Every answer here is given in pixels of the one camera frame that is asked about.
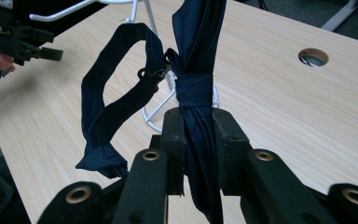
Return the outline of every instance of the dark floor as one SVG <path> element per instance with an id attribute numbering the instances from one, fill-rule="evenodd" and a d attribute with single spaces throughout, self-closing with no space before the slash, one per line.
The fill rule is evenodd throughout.
<path id="1" fill-rule="evenodd" d="M 349 0 L 265 0 L 265 4 L 271 13 L 279 14 L 296 21 L 302 21 L 316 27 L 322 27 L 332 16 L 344 7 L 348 1 Z M 253 7 L 259 7 L 258 0 L 244 0 L 243 3 Z M 337 28 L 336 33 L 358 40 L 358 9 Z"/>

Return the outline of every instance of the white wire stand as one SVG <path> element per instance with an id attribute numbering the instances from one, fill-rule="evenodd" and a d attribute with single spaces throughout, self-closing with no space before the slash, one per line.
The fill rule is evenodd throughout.
<path id="1" fill-rule="evenodd" d="M 358 8 L 358 0 L 350 0 L 336 15 L 334 15 L 322 29 L 335 31 Z"/>
<path id="2" fill-rule="evenodd" d="M 152 7 L 150 6 L 150 2 L 149 0 L 141 0 L 141 1 L 145 2 L 145 7 L 147 11 L 147 16 L 150 21 L 151 30 L 157 35 L 158 34 L 157 27 L 153 17 L 153 12 L 152 12 Z M 99 2 L 107 5 L 132 3 L 132 13 L 131 16 L 126 19 L 126 23 L 133 23 L 136 20 L 136 12 L 138 10 L 138 2 L 139 2 L 138 0 L 84 0 L 71 7 L 68 7 L 57 13 L 54 13 L 52 15 L 41 16 L 41 15 L 30 14 L 30 19 L 32 21 L 43 21 L 43 22 L 56 21 L 95 2 Z"/>
<path id="3" fill-rule="evenodd" d="M 142 107 L 142 116 L 144 117 L 145 122 L 152 128 L 154 131 L 161 133 L 162 128 L 159 127 L 155 122 L 152 121 L 152 118 L 159 112 L 159 110 L 176 94 L 175 89 L 175 73 L 170 71 L 165 76 L 167 80 L 168 88 L 170 89 L 170 93 L 167 97 L 153 110 L 150 115 L 147 114 L 145 106 Z M 213 107 L 219 106 L 219 95 L 217 92 L 217 88 L 213 85 Z"/>

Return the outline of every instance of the light wood tabletop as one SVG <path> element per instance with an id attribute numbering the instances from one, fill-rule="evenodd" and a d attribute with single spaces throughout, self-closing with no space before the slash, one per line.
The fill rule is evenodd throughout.
<path id="1" fill-rule="evenodd" d="M 174 48 L 172 14 L 181 1 L 152 0 L 158 35 Z M 112 184 L 96 172 L 77 170 L 86 141 L 80 126 L 80 83 L 131 5 L 108 6 L 56 37 L 60 62 L 31 60 L 0 80 L 0 147 L 33 223 L 65 186 L 77 181 Z M 137 21 L 148 22 L 143 3 Z M 324 66 L 298 59 L 303 49 L 326 53 Z M 145 66 L 145 43 L 134 46 L 109 80 L 113 102 Z M 307 186 L 322 193 L 336 183 L 358 185 L 358 41 L 306 24 L 227 2 L 214 85 L 220 108 L 229 111 L 254 148 L 276 152 Z M 169 92 L 166 83 L 146 107 Z M 177 106 L 172 98 L 162 111 Z M 163 112 L 155 116 L 161 124 Z M 128 160 L 148 148 L 152 134 L 136 113 L 117 132 L 113 146 Z M 207 223 L 191 201 L 170 197 L 170 223 Z M 223 197 L 226 223 L 243 223 L 239 197 Z"/>

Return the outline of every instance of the fabric strap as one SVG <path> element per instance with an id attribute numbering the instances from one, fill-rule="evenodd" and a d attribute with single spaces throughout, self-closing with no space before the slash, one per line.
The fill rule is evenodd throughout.
<path id="1" fill-rule="evenodd" d="M 130 48 L 145 40 L 146 64 L 139 82 L 125 95 L 105 106 L 103 90 Z M 108 178 L 128 175 L 127 161 L 110 144 L 118 128 L 145 106 L 157 91 L 159 74 L 166 68 L 161 41 L 144 24 L 122 24 L 85 75 L 81 85 L 82 132 L 87 141 L 78 169 L 98 171 Z"/>

